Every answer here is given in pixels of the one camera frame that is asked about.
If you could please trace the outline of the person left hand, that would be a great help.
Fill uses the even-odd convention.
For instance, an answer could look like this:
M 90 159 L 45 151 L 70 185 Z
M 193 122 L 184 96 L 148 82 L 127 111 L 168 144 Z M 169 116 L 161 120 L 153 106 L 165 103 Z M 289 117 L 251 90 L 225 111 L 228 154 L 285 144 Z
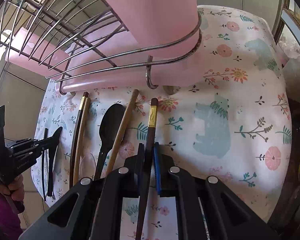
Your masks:
M 3 195 L 11 196 L 15 201 L 24 200 L 24 184 L 23 184 L 23 175 L 20 174 L 17 176 L 9 185 L 4 185 L 0 182 L 0 193 Z

